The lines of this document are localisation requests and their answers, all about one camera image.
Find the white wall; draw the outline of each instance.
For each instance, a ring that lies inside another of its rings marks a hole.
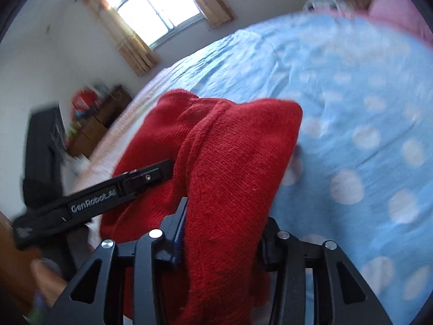
[[[238,29],[297,11],[306,0],[226,1],[238,17],[235,21],[212,30],[203,20],[176,34],[155,49],[162,62],[143,77],[137,77],[128,67],[80,1],[71,3],[62,18],[52,24],[51,38],[62,57],[83,78],[91,83],[103,81],[109,86],[121,83],[135,95],[162,68],[171,66]]]
[[[70,99],[83,82],[43,38],[0,44],[0,211],[13,219],[24,211],[21,193],[30,109],[58,101],[64,122]]]

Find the metal screw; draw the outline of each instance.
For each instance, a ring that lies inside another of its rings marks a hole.
[[[113,240],[104,240],[101,242],[101,247],[103,247],[105,249],[111,248],[112,246],[114,246]]]
[[[155,229],[149,232],[149,237],[151,238],[159,238],[162,236],[162,231],[159,229]]]
[[[290,233],[287,232],[287,231],[279,231],[279,232],[277,233],[277,237],[278,237],[280,240],[288,240],[288,239],[290,238]]]
[[[325,242],[325,248],[330,249],[331,251],[334,251],[335,249],[337,249],[337,247],[337,243],[332,240],[327,240]]]

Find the window frame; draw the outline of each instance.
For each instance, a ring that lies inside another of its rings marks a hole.
[[[121,8],[125,3],[127,3],[129,0],[121,0],[120,4],[118,6],[113,6],[113,8],[116,10],[116,12],[119,10],[119,8]],[[164,23],[164,25],[167,27],[168,32],[165,33],[163,36],[161,36],[161,38],[159,38],[158,40],[156,40],[155,42],[153,42],[152,44],[149,45],[149,47],[151,49],[155,49],[157,46],[163,44],[164,42],[166,42],[167,40],[171,39],[175,34],[181,32],[182,30],[184,30],[187,27],[190,27],[194,24],[196,24],[197,22],[201,21],[202,19],[205,19],[203,13],[200,12],[199,13],[189,19],[187,19],[186,21],[183,21],[181,24],[179,24],[178,26],[175,26],[173,28],[170,28],[166,23],[165,20],[161,17],[160,13],[157,11],[157,9],[155,7],[153,7],[153,5],[150,3],[149,0],[147,0],[147,2],[151,5],[151,7],[154,9],[154,11],[156,12],[156,14],[158,15],[158,17],[161,19],[161,21]]]

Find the bed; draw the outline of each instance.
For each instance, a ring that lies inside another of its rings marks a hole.
[[[336,241],[393,323],[407,325],[433,289],[432,64],[421,41],[361,17],[298,13],[239,30],[151,81],[76,189],[111,177],[168,90],[237,103],[293,99],[304,118],[271,216],[304,241]],[[255,310],[255,323],[266,323],[269,310]]]

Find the white polka dot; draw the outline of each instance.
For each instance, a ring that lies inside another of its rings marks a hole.
[[[386,77],[385,76],[371,76],[369,79],[370,86],[380,87],[386,85]]]
[[[375,295],[388,287],[395,275],[394,264],[385,256],[374,258],[361,268],[361,275]]]
[[[425,161],[424,148],[422,144],[415,139],[409,139],[403,143],[401,154],[409,167],[420,167]]]
[[[403,116],[412,124],[420,123],[422,120],[421,111],[413,104],[406,104],[403,109]]]
[[[364,98],[364,106],[371,112],[383,112],[386,110],[386,102],[378,96],[366,96]]]
[[[324,57],[315,57],[311,59],[312,64],[324,64],[326,63],[326,58]]]
[[[320,138],[328,130],[329,123],[317,117],[302,120],[300,130],[309,137]]]
[[[352,80],[352,76],[349,73],[336,73],[334,75],[334,81],[338,84],[349,84]]]
[[[353,132],[352,139],[358,148],[374,149],[380,144],[380,132],[372,126],[358,126]]]
[[[301,72],[299,74],[299,80],[302,83],[308,83],[312,80],[315,80],[317,78],[317,74],[315,72],[307,71],[307,72]]]
[[[307,243],[312,243],[312,244],[317,244],[319,246],[321,246],[323,244],[323,242],[325,242],[327,239],[323,236],[320,236],[319,234],[308,234],[304,237],[301,238],[301,241],[303,242],[307,242]]]
[[[303,170],[302,160],[300,158],[292,158],[286,168],[281,184],[283,186],[295,184],[300,180]]]
[[[322,100],[326,103],[335,103],[343,100],[343,94],[336,91],[323,92]]]
[[[282,94],[282,99],[291,99],[296,100],[302,97],[302,93],[297,90],[288,91],[285,94]]]
[[[419,213],[416,198],[407,189],[398,191],[388,202],[388,213],[395,223],[413,222]]]
[[[404,285],[403,300],[411,301],[417,298],[427,286],[429,274],[429,266],[423,266],[414,272]]]
[[[364,197],[364,185],[354,170],[343,169],[330,182],[331,197],[340,204],[359,203]]]

